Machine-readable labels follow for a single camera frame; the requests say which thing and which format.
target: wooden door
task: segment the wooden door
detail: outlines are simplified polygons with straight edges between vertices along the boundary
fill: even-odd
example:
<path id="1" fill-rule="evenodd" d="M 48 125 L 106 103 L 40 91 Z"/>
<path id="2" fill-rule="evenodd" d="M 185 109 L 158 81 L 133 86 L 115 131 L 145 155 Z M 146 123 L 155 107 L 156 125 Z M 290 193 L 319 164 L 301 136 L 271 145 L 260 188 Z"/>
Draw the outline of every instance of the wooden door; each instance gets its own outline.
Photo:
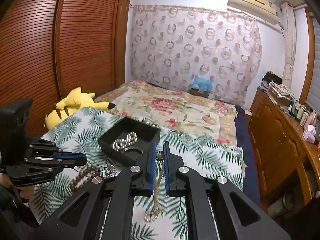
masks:
<path id="1" fill-rule="evenodd" d="M 46 132 L 48 106 L 60 100 L 52 56 L 57 2 L 14 0 L 0 22 L 0 105 L 33 100 L 28 136 Z"/>
<path id="2" fill-rule="evenodd" d="M 119 0 L 116 20 L 115 87 L 125 82 L 125 46 L 130 0 Z"/>
<path id="3" fill-rule="evenodd" d="M 118 0 L 59 0 L 55 53 L 62 97 L 76 87 L 114 88 L 117 6 Z"/>

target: palm leaf blanket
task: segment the palm leaf blanket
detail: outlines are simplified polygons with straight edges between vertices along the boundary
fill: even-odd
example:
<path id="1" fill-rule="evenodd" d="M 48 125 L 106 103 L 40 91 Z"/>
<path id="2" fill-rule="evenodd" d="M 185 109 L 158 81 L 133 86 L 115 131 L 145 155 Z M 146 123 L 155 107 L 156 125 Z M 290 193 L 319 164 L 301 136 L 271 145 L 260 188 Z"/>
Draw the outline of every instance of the palm leaf blanket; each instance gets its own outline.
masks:
<path id="1" fill-rule="evenodd" d="M 98 164 L 108 167 L 111 162 L 101 151 L 98 138 L 120 119 L 121 117 L 86 107 L 51 129 L 43 138 L 55 142 L 65 152 L 85 154 L 88 165 Z M 158 126 L 145 117 L 135 119 L 151 126 Z M 163 149 L 165 141 L 169 142 L 170 151 L 173 154 L 183 158 L 186 166 L 198 171 L 202 176 L 213 179 L 223 175 L 243 190 L 241 148 L 218 144 L 207 134 L 195 136 L 185 131 L 161 127 L 157 150 Z M 123 167 L 116 166 L 117 173 L 122 169 Z M 160 170 L 160 163 L 157 163 L 157 170 Z M 29 202 L 29 206 L 39 223 L 42 223 L 72 195 L 69 184 L 79 171 L 81 171 L 80 168 L 76 170 L 65 168 L 54 181 L 35 186 L 35 195 Z M 144 215 L 146 211 L 153 209 L 153 197 L 135 197 L 131 239 L 187 240 L 188 227 L 184 198 L 167 197 L 164 179 L 158 189 L 158 198 L 161 215 L 154 222 L 147 223 L 144 221 Z"/>

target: robotic arm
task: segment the robotic arm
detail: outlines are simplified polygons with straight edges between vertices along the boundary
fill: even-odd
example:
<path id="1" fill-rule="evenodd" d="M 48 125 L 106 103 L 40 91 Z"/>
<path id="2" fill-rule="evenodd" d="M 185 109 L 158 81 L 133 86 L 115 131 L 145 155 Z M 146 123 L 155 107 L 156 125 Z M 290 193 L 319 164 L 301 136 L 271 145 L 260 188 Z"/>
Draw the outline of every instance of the robotic arm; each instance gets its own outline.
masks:
<path id="1" fill-rule="evenodd" d="M 155 145 L 117 177 L 95 177 L 34 231 L 30 240 L 131 239 L 134 196 L 153 194 Z M 186 198 L 188 235 L 192 240 L 289 240 L 289 235 L 225 177 L 209 179 L 184 166 L 164 143 L 164 177 L 169 197 Z"/>
<path id="2" fill-rule="evenodd" d="M 53 181 L 65 167 L 86 165 L 84 154 L 64 153 L 41 138 L 26 138 L 31 99 L 18 99 L 0 107 L 0 173 L 16 187 Z"/>

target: metal screw cap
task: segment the metal screw cap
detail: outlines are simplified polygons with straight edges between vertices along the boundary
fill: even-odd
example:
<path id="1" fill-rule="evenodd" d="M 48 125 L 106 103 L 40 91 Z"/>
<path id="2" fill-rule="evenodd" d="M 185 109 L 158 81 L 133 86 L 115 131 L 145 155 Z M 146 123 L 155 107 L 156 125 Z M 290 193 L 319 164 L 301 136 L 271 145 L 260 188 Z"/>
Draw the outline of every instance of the metal screw cap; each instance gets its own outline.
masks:
<path id="1" fill-rule="evenodd" d="M 92 178 L 92 182 L 94 184 L 99 184 L 102 182 L 102 178 L 100 176 L 94 177 L 94 178 Z"/>
<path id="2" fill-rule="evenodd" d="M 226 177 L 223 177 L 223 176 L 220 176 L 217 178 L 217 181 L 220 183 L 220 184 L 226 184 L 228 179 Z"/>
<path id="3" fill-rule="evenodd" d="M 180 171 L 181 173 L 187 173 L 187 172 L 189 172 L 189 168 L 186 167 L 186 166 L 181 166 L 181 167 L 179 168 L 179 171 Z"/>
<path id="4" fill-rule="evenodd" d="M 156 159 L 157 159 L 157 161 L 159 161 L 159 162 L 162 162 L 162 161 L 164 160 L 164 153 L 163 153 L 163 151 L 158 151 L 158 152 L 156 153 Z"/>
<path id="5" fill-rule="evenodd" d="M 130 168 L 130 171 L 132 172 L 139 172 L 141 168 L 138 165 L 134 165 Z"/>

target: pikachu plush toy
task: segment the pikachu plush toy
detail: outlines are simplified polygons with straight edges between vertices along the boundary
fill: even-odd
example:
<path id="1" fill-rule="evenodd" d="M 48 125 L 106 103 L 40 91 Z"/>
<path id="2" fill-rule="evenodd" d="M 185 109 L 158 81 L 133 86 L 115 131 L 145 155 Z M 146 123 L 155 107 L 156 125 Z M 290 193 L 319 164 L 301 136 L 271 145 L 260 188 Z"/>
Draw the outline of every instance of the pikachu plush toy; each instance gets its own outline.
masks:
<path id="1" fill-rule="evenodd" d="M 94 103 L 95 93 L 81 93 L 81 88 L 71 90 L 68 96 L 57 103 L 56 109 L 45 117 L 45 125 L 48 130 L 61 123 L 68 116 L 74 114 L 79 109 L 91 106 L 100 110 L 112 109 L 116 105 L 109 102 Z"/>

